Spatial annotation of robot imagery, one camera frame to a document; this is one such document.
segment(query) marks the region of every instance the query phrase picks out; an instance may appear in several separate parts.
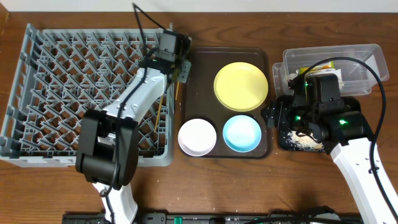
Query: yellow object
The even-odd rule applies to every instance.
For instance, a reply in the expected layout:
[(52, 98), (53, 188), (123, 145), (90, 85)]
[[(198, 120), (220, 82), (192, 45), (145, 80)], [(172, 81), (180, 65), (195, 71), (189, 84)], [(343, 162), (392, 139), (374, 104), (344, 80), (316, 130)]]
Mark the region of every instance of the yellow object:
[[(310, 68), (310, 67), (300, 68), (300, 74), (303, 73), (303, 72), (305, 72), (305, 71), (307, 71), (307, 69), (309, 69), (309, 68)], [(321, 65), (315, 66), (313, 69), (311, 69), (311, 71), (309, 71), (309, 72), (307, 73), (307, 75), (308, 75), (308, 74), (311, 74), (311, 73), (313, 73), (313, 72), (317, 72), (317, 71), (322, 70), (322, 69), (329, 69), (329, 68), (335, 68), (335, 64), (333, 63), (333, 61), (331, 61), (331, 62), (326, 62), (326, 63), (323, 63), (323, 64), (321, 64)]]
[(180, 87), (180, 82), (177, 82), (177, 90), (175, 91), (175, 101), (177, 100), (178, 97), (178, 88)]
[(217, 73), (214, 91), (225, 107), (235, 111), (250, 111), (266, 99), (268, 81), (256, 66), (235, 62)]
[(157, 132), (156, 128), (157, 128), (157, 124), (159, 123), (160, 111), (162, 109), (162, 104), (163, 104), (163, 95), (160, 97), (159, 107), (157, 109), (156, 123), (155, 123), (155, 132)]

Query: wooden table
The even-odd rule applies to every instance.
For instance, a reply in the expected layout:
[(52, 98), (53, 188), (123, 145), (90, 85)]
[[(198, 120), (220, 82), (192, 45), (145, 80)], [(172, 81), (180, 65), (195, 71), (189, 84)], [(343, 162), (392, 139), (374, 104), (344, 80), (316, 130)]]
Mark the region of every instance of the wooden table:
[[(379, 44), (390, 79), (384, 82), (387, 113), (377, 143), (384, 167), (398, 187), (398, 138), (394, 135), (398, 126), (398, 14), (150, 15), (164, 26), (173, 22), (175, 30), (192, 37), (193, 46), (260, 47), (269, 57), (269, 68), (282, 61), (285, 49)], [(142, 20), (144, 27), (154, 27)], [(10, 13), (0, 46), (1, 118), (28, 22), (38, 29), (137, 27), (133, 13)], [(381, 108), (379, 90), (374, 87), (370, 95), (358, 100), (374, 129)], [(179, 103), (176, 105), (175, 142), (181, 125)], [(339, 213), (358, 213), (330, 156), (287, 152), (276, 145), (274, 142), (267, 159), (258, 161), (193, 159), (175, 145), (174, 161), (168, 167), (138, 168), (132, 181), (134, 199), (141, 211), (170, 213), (267, 213), (273, 208), (302, 210), (317, 205), (328, 205)], [(60, 223), (65, 212), (96, 213), (104, 209), (98, 192), (74, 167), (23, 169), (2, 161), (0, 198), (0, 223)]]

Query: plastic tray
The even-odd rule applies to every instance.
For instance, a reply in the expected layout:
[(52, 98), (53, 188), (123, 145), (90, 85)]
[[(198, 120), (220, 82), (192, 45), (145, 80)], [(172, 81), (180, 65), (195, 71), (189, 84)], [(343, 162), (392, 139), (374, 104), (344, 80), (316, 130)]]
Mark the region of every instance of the plastic tray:
[[(262, 159), (272, 150), (272, 131), (267, 128), (261, 110), (269, 102), (268, 96), (262, 105), (247, 112), (237, 112), (223, 106), (217, 99), (213, 84), (220, 69), (233, 62), (247, 62), (262, 70), (269, 81), (266, 54), (260, 49), (229, 48), (229, 47), (196, 47), (192, 50), (192, 68), (188, 82), (184, 86), (182, 101), (183, 122), (201, 118), (209, 121), (216, 129), (217, 142), (206, 158)], [(223, 139), (223, 127), (231, 117), (244, 114), (254, 118), (260, 125), (262, 137), (258, 147), (250, 152), (236, 152), (230, 149)]]
[[(145, 29), (147, 47), (159, 30)], [(0, 159), (21, 167), (75, 165), (80, 120), (102, 110), (132, 82), (142, 53), (138, 29), (43, 30), (27, 25), (0, 137)], [(140, 123), (139, 166), (173, 158), (174, 86)]]

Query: clear plastic container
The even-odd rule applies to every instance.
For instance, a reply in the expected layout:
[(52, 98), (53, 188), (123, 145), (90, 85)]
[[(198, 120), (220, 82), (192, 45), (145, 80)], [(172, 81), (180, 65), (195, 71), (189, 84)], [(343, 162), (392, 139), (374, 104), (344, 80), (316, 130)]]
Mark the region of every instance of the clear plastic container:
[[(390, 77), (383, 52), (377, 44), (288, 49), (283, 54), (284, 61), (272, 66), (276, 95), (293, 95), (293, 90), (287, 86), (289, 74), (332, 57), (352, 57), (361, 60), (377, 73), (381, 81)], [(341, 69), (342, 96), (367, 95), (372, 91), (372, 86), (377, 84), (373, 75), (358, 63), (347, 60), (337, 60), (333, 63), (336, 69)]]

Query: plastic dish rack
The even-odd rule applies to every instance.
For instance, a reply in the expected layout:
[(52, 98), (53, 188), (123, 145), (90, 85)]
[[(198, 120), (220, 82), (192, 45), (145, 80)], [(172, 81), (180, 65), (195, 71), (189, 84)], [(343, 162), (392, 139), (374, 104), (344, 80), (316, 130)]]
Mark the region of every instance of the plastic dish rack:
[[(159, 46), (158, 29), (145, 29), (147, 48)], [(0, 136), (0, 159), (21, 167), (75, 165), (80, 122), (102, 110), (137, 72), (142, 52), (138, 29), (39, 31), (28, 24)], [(174, 86), (140, 123), (139, 166), (167, 166), (173, 159)]]

